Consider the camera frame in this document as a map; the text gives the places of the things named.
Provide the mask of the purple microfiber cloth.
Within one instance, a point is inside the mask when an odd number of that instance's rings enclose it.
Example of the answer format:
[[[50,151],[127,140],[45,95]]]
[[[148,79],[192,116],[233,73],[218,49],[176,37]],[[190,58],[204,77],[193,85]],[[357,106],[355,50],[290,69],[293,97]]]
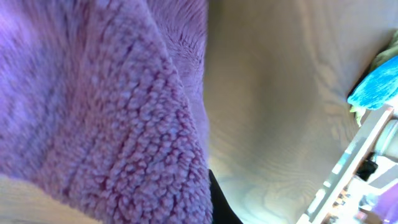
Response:
[[[1,174],[103,223],[211,223],[206,1],[2,1]]]

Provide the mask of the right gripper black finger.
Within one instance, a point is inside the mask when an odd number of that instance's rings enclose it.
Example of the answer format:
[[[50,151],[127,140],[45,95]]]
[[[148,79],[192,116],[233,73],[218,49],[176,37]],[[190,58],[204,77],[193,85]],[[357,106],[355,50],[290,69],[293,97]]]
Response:
[[[211,202],[213,204],[212,224],[243,224],[229,206],[212,170],[209,170]]]

